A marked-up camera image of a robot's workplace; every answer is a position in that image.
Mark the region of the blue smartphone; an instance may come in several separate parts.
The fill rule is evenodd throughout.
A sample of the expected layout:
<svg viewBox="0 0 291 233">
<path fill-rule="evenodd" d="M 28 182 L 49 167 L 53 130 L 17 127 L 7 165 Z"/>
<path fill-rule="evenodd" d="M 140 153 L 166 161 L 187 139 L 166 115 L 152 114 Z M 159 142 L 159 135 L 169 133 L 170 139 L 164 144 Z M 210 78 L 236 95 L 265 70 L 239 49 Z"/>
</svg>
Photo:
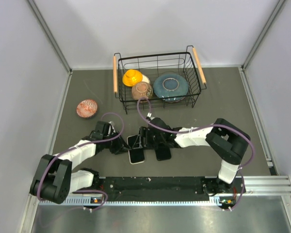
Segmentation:
<svg viewBox="0 0 291 233">
<path fill-rule="evenodd" d="M 158 161 L 170 160 L 172 157 L 170 149 L 164 144 L 158 145 L 155 149 L 155 154 Z"/>
</svg>

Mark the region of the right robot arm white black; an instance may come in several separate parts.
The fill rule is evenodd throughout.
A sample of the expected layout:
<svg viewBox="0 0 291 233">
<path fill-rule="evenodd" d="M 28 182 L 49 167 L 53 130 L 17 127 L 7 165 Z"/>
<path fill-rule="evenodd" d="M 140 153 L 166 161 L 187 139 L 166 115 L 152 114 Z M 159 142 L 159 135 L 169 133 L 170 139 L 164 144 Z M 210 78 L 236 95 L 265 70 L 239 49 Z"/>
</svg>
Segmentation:
<svg viewBox="0 0 291 233">
<path fill-rule="evenodd" d="M 248 148 L 255 155 L 255 148 L 248 134 L 219 118 L 214 124 L 204 127 L 171 128 L 158 117 L 147 117 L 147 127 L 128 140 L 132 150 L 154 150 L 161 159 L 170 159 L 170 149 L 187 147 L 210 147 L 221 158 L 221 167 L 215 181 L 204 183 L 208 194 L 226 193 L 234 187 L 234 180 Z"/>
</svg>

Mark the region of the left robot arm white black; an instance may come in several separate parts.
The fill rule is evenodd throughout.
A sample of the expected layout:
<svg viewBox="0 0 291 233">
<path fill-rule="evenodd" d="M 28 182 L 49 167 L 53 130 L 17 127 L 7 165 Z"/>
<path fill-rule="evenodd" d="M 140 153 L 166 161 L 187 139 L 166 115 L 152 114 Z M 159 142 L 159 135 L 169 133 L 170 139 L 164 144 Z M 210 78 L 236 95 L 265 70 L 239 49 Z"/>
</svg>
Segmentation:
<svg viewBox="0 0 291 233">
<path fill-rule="evenodd" d="M 56 155 L 45 154 L 41 157 L 30 194 L 40 200 L 61 204 L 69 194 L 81 189 L 92 193 L 98 191 L 98 172 L 89 168 L 73 172 L 73 169 L 104 149 L 112 154 L 122 154 L 131 147 L 115 130 L 112 122 L 98 121 L 95 129 L 74 146 Z"/>
</svg>

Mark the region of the red patterned bowl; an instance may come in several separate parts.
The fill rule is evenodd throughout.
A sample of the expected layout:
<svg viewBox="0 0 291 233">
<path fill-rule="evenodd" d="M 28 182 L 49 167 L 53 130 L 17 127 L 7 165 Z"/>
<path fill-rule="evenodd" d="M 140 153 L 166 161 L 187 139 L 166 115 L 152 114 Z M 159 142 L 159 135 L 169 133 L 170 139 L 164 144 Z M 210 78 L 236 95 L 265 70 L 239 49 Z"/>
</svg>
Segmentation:
<svg viewBox="0 0 291 233">
<path fill-rule="evenodd" d="M 91 99 L 81 101 L 76 109 L 78 116 L 82 118 L 91 118 L 93 117 L 98 110 L 97 102 Z"/>
</svg>

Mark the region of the brown ceramic bowl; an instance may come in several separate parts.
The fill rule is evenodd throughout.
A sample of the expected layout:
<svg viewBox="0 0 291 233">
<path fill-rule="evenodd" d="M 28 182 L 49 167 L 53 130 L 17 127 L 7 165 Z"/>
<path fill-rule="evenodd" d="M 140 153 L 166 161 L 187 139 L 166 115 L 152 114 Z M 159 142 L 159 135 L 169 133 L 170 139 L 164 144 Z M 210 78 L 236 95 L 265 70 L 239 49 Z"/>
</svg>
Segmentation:
<svg viewBox="0 0 291 233">
<path fill-rule="evenodd" d="M 139 82 L 132 87 L 131 95 L 134 100 L 140 98 L 151 99 L 153 97 L 153 88 L 149 83 Z"/>
</svg>

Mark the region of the white bowl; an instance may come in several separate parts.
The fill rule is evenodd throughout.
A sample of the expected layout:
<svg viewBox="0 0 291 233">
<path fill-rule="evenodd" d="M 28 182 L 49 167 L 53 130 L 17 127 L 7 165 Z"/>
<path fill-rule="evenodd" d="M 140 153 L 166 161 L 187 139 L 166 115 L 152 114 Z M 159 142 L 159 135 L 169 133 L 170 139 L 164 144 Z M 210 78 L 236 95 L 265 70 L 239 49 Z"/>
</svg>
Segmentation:
<svg viewBox="0 0 291 233">
<path fill-rule="evenodd" d="M 142 75 L 142 81 L 145 82 L 145 83 L 150 84 L 150 79 L 144 74 Z"/>
</svg>

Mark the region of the yellow bowl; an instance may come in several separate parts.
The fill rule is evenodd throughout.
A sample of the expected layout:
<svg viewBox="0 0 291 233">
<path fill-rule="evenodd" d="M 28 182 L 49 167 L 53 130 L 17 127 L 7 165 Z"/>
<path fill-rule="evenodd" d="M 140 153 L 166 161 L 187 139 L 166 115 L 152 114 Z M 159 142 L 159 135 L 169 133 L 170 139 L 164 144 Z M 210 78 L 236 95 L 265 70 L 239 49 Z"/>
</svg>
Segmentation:
<svg viewBox="0 0 291 233">
<path fill-rule="evenodd" d="M 137 83 L 141 82 L 143 75 L 140 71 L 135 69 L 129 69 L 125 72 L 122 82 L 125 86 L 133 87 Z"/>
</svg>

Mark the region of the blue ceramic plate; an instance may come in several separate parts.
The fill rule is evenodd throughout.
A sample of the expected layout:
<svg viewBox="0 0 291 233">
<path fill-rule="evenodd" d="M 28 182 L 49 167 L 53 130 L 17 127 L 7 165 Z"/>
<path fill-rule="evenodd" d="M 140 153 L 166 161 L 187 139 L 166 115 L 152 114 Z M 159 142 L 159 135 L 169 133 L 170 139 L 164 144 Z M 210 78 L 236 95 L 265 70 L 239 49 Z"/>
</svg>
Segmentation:
<svg viewBox="0 0 291 233">
<path fill-rule="evenodd" d="M 153 83 L 153 90 L 158 98 L 166 102 L 178 102 L 189 92 L 188 82 L 178 74 L 163 74 Z"/>
</svg>

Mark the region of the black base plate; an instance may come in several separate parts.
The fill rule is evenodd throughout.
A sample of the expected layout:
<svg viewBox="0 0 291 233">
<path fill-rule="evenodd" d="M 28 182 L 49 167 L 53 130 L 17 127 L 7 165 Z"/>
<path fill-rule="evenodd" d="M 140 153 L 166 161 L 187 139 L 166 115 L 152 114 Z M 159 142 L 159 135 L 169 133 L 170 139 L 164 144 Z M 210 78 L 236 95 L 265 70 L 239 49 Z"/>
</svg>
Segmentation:
<svg viewBox="0 0 291 233">
<path fill-rule="evenodd" d="M 233 184 L 225 184 L 217 178 L 206 177 L 95 177 L 90 188 L 107 193 L 142 191 L 188 191 L 198 194 L 236 194 Z"/>
</svg>

